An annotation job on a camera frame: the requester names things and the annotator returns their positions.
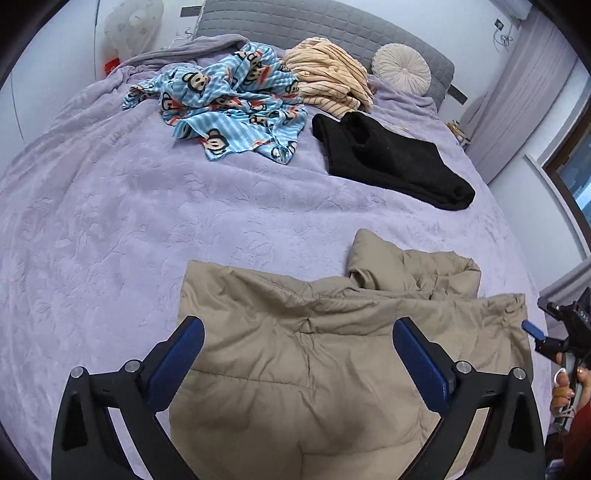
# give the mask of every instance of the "tan fleece blanket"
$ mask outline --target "tan fleece blanket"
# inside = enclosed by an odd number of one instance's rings
[[[297,76],[304,103],[337,118],[373,107],[365,67],[326,38],[304,40],[287,50],[283,60]]]
[[[189,263],[179,320],[201,318],[206,339],[170,424],[199,478],[398,478],[439,419],[392,347],[399,317],[454,360],[503,374],[518,365],[531,378],[524,296],[477,299],[472,260],[403,251],[360,230],[349,272],[305,282]],[[466,466],[484,418],[450,474]]]

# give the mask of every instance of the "headboard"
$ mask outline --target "headboard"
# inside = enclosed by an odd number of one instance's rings
[[[435,100],[437,109],[453,78],[453,63],[431,45],[383,18],[335,0],[206,0],[197,35],[224,33],[285,49],[305,38],[328,38],[368,71],[377,49],[403,43],[427,61],[431,86],[426,95]]]

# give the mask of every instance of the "beige striped blanket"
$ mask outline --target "beige striped blanket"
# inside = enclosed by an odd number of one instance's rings
[[[287,50],[283,60],[297,76],[304,103],[336,118],[373,107],[365,67],[326,38],[304,40]]]

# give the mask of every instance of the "lavender blanket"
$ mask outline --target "lavender blanket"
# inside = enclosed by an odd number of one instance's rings
[[[73,97],[0,180],[0,420],[41,480],[50,477],[54,422],[72,367],[119,369],[165,339],[189,260],[302,280],[343,275],[355,233],[367,228],[402,249],[473,258],[483,273],[479,295],[524,292],[530,320],[545,330],[517,241],[432,99],[374,79],[372,115],[437,144],[476,190],[460,212],[329,176],[311,133],[312,107],[287,166],[253,152],[208,161],[196,140],[172,137],[157,100],[121,110],[129,84],[174,61],[207,66],[244,41],[200,38],[131,60]],[[550,366],[534,355],[534,369],[545,431]],[[167,415],[161,420],[166,426]]]

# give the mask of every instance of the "finger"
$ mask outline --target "finger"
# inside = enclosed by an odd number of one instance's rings
[[[586,368],[579,367],[577,370],[577,379],[583,386],[579,403],[576,406],[576,410],[579,411],[591,400],[591,372]]]
[[[569,404],[568,398],[555,397],[552,399],[552,402],[550,402],[550,411],[556,415],[556,413],[558,413],[557,410],[559,408],[565,407],[568,404]]]
[[[570,399],[574,397],[574,392],[570,389],[570,387],[556,387],[554,390],[552,390],[552,397]]]
[[[560,373],[556,377],[556,383],[559,387],[568,387],[570,384],[569,376],[566,373]]]

